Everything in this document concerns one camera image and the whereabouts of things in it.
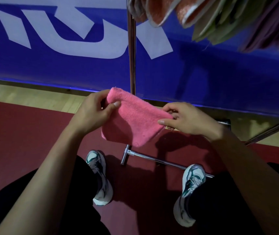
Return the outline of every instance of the fingernail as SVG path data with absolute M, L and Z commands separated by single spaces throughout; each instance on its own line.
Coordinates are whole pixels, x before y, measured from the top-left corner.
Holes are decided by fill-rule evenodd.
M 113 104 L 114 104 L 115 107 L 118 107 L 118 106 L 121 105 L 121 102 L 114 102 Z

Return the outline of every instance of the purple towel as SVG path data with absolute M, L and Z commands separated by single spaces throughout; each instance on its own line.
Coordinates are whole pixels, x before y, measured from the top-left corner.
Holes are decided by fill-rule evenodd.
M 265 9 L 252 35 L 239 50 L 248 53 L 272 44 L 279 46 L 279 0 L 273 0 Z

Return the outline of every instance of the red mat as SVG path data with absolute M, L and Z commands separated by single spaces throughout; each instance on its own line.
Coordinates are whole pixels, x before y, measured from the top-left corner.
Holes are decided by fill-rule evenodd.
M 40 165 L 71 117 L 0 102 L 0 189 Z M 97 207 L 112 235 L 195 234 L 195 227 L 183 228 L 173 217 L 173 205 L 182 189 L 182 170 L 133 156 L 123 167 L 120 160 L 125 145 L 105 141 L 100 130 L 84 138 L 78 155 L 85 158 L 92 149 L 106 155 L 107 176 L 114 188 L 113 201 Z M 279 147 L 254 144 L 252 149 L 264 160 L 279 163 Z M 180 132 L 164 130 L 134 150 L 185 166 L 198 163 L 212 174 L 224 170 L 205 139 Z

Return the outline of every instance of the person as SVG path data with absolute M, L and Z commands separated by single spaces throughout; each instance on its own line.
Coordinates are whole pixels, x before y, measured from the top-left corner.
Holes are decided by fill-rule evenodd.
M 91 151 L 86 162 L 76 156 L 84 136 L 99 128 L 120 106 L 101 108 L 109 90 L 90 94 L 63 130 L 47 157 L 33 172 L 0 191 L 0 235 L 109 234 L 92 206 L 108 204 L 113 189 L 106 178 L 105 157 Z M 183 191 L 174 205 L 178 223 L 197 221 L 200 233 L 279 234 L 279 165 L 268 165 L 227 128 L 188 103 L 163 107 L 173 119 L 159 124 L 203 135 L 228 172 L 205 182 L 200 165 L 183 175 Z

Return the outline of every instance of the shoe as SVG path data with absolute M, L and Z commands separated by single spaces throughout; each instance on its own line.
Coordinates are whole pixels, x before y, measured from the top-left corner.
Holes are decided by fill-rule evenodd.
M 86 162 L 95 174 L 99 174 L 102 179 L 102 187 L 93 198 L 96 205 L 106 205 L 112 200 L 113 189 L 106 178 L 105 157 L 98 151 L 92 150 L 88 153 Z
M 191 227 L 195 223 L 195 219 L 191 218 L 185 209 L 185 199 L 205 181 L 206 173 L 202 166 L 193 164 L 186 168 L 182 180 L 183 192 L 173 207 L 174 217 L 181 226 Z

